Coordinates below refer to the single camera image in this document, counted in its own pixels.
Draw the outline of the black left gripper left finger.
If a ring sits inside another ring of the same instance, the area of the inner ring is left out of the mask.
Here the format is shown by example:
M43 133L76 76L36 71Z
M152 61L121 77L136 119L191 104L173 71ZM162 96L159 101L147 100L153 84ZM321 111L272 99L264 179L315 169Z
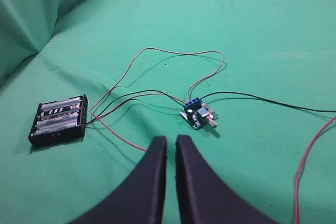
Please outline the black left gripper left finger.
M142 159L118 188L71 223L162 223L166 144L165 136L154 137Z

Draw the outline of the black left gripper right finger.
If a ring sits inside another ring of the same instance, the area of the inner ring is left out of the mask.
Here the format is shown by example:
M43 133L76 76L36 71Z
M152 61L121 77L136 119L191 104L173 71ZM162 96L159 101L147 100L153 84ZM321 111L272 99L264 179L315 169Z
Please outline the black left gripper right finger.
M181 223L275 223L220 179L188 135L176 140L176 191Z

